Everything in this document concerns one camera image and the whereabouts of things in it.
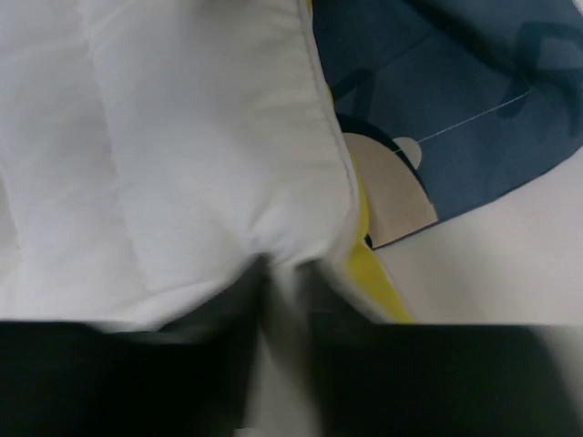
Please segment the white pillow yellow edge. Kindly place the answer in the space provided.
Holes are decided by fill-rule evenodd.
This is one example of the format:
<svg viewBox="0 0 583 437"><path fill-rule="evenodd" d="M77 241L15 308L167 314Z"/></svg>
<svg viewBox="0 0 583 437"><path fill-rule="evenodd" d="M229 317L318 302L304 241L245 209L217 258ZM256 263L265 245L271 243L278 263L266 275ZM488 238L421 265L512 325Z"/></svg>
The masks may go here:
<svg viewBox="0 0 583 437"><path fill-rule="evenodd" d="M309 2L1 4L3 319L153 327L264 252L409 322L367 221Z"/></svg>

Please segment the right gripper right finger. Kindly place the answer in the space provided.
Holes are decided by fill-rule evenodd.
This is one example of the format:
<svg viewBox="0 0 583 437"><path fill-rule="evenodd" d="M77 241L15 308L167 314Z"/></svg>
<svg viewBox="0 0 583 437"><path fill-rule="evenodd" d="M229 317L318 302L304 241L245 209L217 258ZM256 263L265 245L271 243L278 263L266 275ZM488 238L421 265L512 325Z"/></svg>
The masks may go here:
<svg viewBox="0 0 583 437"><path fill-rule="evenodd" d="M298 270L325 436L579 436L547 346L518 325L376 323L319 263Z"/></svg>

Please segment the blue cartoon print pillowcase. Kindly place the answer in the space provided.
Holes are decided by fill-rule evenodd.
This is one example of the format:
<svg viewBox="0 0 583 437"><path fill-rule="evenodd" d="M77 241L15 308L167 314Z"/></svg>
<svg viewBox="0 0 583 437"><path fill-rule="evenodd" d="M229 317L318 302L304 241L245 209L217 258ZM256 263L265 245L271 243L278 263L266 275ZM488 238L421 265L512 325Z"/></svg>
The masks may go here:
<svg viewBox="0 0 583 437"><path fill-rule="evenodd" d="M581 148L573 1L316 1L312 22L372 249L495 201Z"/></svg>

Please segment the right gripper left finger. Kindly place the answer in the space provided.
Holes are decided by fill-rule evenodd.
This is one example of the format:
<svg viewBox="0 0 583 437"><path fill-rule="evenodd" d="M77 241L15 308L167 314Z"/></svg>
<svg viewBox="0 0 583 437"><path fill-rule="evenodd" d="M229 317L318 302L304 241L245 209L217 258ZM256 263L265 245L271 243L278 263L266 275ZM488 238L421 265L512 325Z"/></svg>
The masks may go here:
<svg viewBox="0 0 583 437"><path fill-rule="evenodd" d="M3 322L1 433L234 435L269 282L259 256L229 287L154 331Z"/></svg>

